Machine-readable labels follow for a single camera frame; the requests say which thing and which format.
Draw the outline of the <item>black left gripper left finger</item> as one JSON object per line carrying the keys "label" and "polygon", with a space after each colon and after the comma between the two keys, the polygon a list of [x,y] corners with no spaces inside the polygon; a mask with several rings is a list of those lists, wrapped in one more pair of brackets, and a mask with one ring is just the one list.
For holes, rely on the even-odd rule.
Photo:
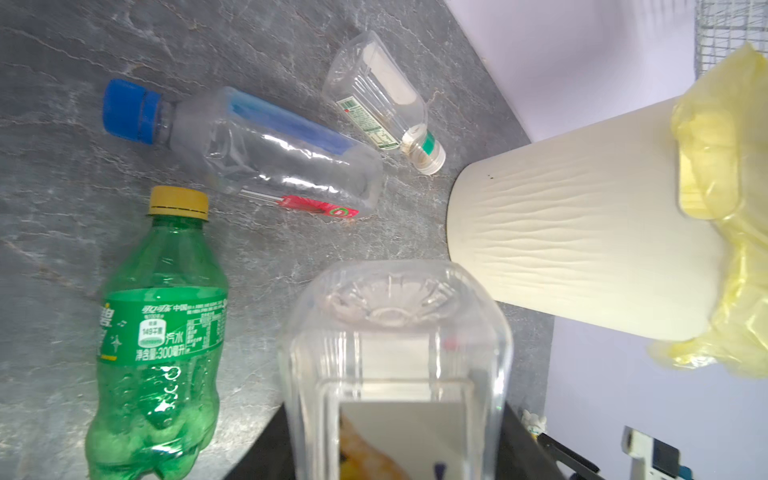
{"label": "black left gripper left finger", "polygon": [[290,432],[281,405],[225,480],[295,480]]}

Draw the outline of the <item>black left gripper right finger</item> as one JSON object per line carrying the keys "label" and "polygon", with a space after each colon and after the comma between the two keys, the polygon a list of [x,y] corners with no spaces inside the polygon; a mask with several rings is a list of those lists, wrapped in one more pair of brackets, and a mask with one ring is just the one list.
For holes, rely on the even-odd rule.
{"label": "black left gripper right finger", "polygon": [[506,404],[495,467],[496,480],[563,480],[558,467]]}

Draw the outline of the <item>clear bottle white green cap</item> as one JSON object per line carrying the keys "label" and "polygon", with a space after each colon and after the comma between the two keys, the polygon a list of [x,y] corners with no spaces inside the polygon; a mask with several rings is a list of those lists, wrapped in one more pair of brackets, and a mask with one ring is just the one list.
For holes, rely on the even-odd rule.
{"label": "clear bottle white green cap", "polygon": [[513,339],[460,265],[336,263],[278,351],[298,478],[494,477]]}

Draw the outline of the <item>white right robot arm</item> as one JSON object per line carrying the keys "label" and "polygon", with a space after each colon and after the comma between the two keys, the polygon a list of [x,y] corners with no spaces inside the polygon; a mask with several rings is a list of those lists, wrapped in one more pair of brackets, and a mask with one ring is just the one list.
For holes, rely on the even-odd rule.
{"label": "white right robot arm", "polygon": [[[602,480],[599,467],[547,434],[537,443],[556,462],[570,468],[569,479]],[[626,426],[622,451],[631,458],[630,478],[640,480],[693,480],[692,470],[681,463],[680,451],[661,440]]]}

